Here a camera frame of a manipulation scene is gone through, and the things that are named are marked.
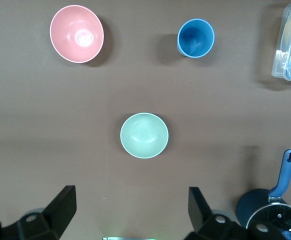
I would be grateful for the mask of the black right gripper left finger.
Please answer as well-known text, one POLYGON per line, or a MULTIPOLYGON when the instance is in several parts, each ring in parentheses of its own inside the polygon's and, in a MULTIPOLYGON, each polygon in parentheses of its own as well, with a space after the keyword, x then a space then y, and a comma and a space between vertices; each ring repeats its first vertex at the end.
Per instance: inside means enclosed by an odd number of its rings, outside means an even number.
POLYGON ((24 215, 2 227, 0 240, 59 240, 76 213, 76 187, 65 186, 41 212, 24 215))

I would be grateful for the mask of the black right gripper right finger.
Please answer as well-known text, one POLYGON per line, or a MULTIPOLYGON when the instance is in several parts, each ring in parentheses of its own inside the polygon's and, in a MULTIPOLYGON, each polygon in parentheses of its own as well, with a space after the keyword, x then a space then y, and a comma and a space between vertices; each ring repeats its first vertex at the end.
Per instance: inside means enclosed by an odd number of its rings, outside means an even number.
POLYGON ((186 240, 284 240, 280 230, 265 222, 244 228, 223 214, 214 214, 198 187, 188 189, 188 215, 193 227, 186 240))

